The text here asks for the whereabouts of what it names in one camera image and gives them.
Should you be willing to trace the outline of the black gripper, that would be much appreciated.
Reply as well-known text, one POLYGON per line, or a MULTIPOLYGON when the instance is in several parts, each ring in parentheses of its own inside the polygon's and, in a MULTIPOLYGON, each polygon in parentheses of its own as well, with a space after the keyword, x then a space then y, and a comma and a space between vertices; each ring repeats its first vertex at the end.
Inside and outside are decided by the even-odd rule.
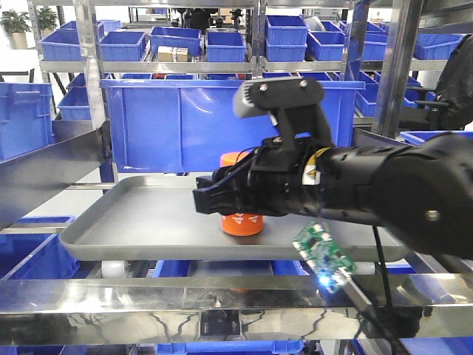
POLYGON ((321 208, 319 188, 304 183, 307 163, 316 152, 309 137, 295 140, 295 158, 289 158, 282 143, 266 139, 240 162, 224 166, 211 175, 196 178, 194 205, 201 214, 287 214, 315 216, 321 208))

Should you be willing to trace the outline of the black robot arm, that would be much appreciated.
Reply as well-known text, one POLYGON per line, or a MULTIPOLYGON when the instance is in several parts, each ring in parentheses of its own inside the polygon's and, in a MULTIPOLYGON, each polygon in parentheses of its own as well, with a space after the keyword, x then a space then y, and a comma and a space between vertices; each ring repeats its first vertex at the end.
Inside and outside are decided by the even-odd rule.
POLYGON ((472 257, 472 140, 342 147, 266 139, 236 166, 197 179, 202 214, 287 214, 383 226, 422 254, 472 257))

